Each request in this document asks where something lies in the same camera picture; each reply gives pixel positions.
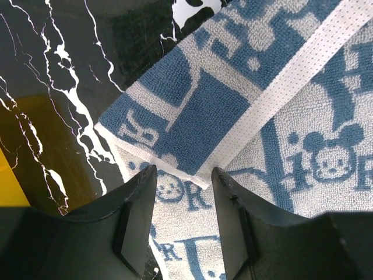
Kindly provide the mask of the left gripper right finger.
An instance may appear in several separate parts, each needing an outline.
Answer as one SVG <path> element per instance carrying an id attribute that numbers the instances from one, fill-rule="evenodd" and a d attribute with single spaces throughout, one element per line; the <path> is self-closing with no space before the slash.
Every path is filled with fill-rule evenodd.
<path id="1" fill-rule="evenodd" d="M 227 279 L 372 278 L 372 213 L 308 219 L 269 203 L 218 167 L 212 186 Z"/>

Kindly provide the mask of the blue patterned white towel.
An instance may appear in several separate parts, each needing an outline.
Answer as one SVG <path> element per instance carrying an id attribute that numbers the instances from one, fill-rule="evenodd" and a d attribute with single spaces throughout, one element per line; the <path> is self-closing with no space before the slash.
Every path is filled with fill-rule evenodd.
<path id="1" fill-rule="evenodd" d="M 372 2 L 232 1 L 96 130 L 128 179 L 158 169 L 164 279 L 226 279 L 211 173 L 295 214 L 372 211 Z"/>

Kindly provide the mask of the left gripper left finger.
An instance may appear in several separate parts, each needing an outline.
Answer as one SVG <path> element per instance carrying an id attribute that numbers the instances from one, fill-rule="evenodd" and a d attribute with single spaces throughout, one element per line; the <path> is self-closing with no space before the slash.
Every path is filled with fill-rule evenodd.
<path id="1" fill-rule="evenodd" d="M 150 165 L 65 216 L 3 206 L 1 278 L 141 279 L 156 185 Z"/>

